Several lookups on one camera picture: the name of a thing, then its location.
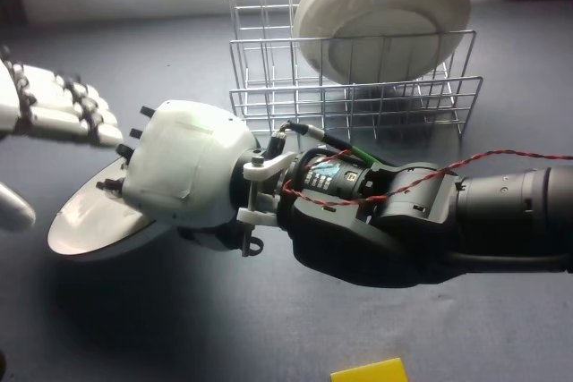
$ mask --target yellow object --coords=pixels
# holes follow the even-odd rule
[[[331,382],[408,382],[402,360],[399,358],[337,371],[330,375],[330,380]]]

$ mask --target dish rack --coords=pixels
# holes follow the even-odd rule
[[[322,50],[329,42],[344,41],[351,46],[352,64],[352,45],[361,38],[304,39],[321,44],[321,61],[313,69],[300,52],[302,39],[293,35],[299,2],[229,0],[235,32],[230,55],[236,81],[236,89],[230,91],[231,105],[254,133],[270,134],[290,119],[341,131],[351,141],[358,131],[373,133],[379,140],[387,133],[398,131],[404,137],[410,130],[426,132],[436,126],[453,126],[460,138],[464,135],[483,82],[481,77],[466,76],[475,43],[473,30],[369,37],[369,42],[380,47],[381,64],[386,48],[401,38],[411,38],[410,46],[415,46],[417,38],[435,38],[438,56],[446,38],[461,41],[449,58],[415,80],[354,84],[349,76],[347,84],[340,84],[323,75]]]

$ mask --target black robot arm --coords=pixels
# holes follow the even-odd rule
[[[278,224],[295,257],[354,284],[403,287],[467,272],[570,267],[570,166],[461,178],[427,163],[368,166],[311,149],[283,184]]]

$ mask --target wire dish rack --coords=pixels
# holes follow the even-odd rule
[[[463,136],[483,79],[466,76],[475,43],[475,32],[464,30],[426,35],[368,38],[294,38],[293,22],[300,0],[229,0],[235,39],[230,55],[236,89],[230,91],[235,115],[255,133],[271,133],[285,120],[310,123],[326,130],[340,130],[352,140],[355,131],[371,131],[380,139],[384,132],[454,126]],[[442,47],[451,39],[458,47],[445,61]],[[300,46],[318,44],[319,64],[310,66]],[[416,47],[434,44],[437,66],[414,80],[354,84],[353,47],[370,44],[378,49],[378,71],[384,71],[389,48],[409,50],[400,67],[409,76]],[[324,56],[332,44],[350,47],[346,82],[330,81],[323,73]]]

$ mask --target yellow sponge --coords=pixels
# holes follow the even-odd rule
[[[408,382],[402,360],[395,358],[332,373],[331,382]]]

